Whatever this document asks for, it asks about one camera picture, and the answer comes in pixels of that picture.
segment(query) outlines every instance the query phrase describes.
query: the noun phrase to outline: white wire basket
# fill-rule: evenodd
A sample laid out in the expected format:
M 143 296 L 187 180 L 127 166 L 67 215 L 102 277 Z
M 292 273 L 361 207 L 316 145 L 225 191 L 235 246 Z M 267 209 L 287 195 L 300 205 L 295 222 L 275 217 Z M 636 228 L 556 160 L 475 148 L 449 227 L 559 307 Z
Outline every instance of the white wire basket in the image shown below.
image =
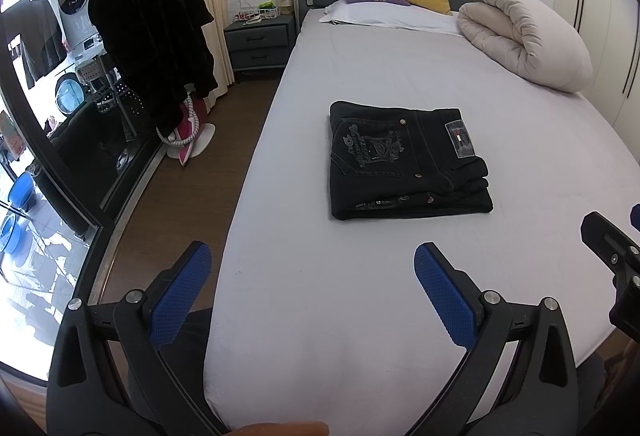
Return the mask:
M 257 6 L 251 6 L 246 0 L 238 0 L 235 5 L 232 5 L 231 0 L 227 0 L 226 2 L 226 7 L 228 8 L 228 24 L 233 24 L 236 21 L 248 21 L 254 18 L 274 19 L 280 16 L 280 8 L 277 6 L 262 9 Z

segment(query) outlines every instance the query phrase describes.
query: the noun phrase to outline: black velvet coat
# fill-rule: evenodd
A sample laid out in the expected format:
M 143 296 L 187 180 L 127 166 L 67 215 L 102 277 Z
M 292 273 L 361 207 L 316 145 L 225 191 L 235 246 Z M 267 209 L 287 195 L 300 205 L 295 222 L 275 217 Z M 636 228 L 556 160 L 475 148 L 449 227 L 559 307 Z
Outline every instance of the black velvet coat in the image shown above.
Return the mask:
M 187 83 L 201 98 L 217 88 L 202 33 L 213 20 L 204 0 L 89 0 L 89 18 L 165 136 L 182 119 Z

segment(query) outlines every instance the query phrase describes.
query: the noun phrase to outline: wooden floor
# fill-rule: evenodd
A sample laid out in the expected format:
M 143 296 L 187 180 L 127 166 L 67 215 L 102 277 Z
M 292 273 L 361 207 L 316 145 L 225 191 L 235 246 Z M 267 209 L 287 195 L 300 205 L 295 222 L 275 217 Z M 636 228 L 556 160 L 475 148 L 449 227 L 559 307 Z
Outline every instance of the wooden floor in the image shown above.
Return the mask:
M 118 243 L 102 302 L 145 289 L 197 240 L 209 245 L 213 271 L 194 309 L 213 305 L 226 234 L 279 81 L 248 80 L 229 88 L 209 114 L 216 133 L 207 149 L 185 168 L 178 160 L 162 160 Z

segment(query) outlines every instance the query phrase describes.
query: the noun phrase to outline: wardrobe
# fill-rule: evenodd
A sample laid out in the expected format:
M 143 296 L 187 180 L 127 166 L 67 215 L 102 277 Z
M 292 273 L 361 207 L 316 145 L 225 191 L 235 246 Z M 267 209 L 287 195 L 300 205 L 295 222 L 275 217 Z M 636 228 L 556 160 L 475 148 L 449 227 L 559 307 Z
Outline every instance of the wardrobe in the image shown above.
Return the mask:
M 640 162 L 640 6 L 637 0 L 555 0 L 584 40 L 593 83 L 582 94 Z

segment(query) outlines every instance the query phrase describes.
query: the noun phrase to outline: beige duvet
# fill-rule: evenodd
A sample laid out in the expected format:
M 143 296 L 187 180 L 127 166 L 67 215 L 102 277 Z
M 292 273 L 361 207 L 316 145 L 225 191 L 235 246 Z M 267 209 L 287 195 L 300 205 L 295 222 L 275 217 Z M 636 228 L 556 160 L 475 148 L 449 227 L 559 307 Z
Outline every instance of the beige duvet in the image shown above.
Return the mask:
M 580 35 L 539 0 L 479 0 L 460 8 L 458 23 L 471 43 L 501 66 L 540 85 L 584 89 L 593 68 Z

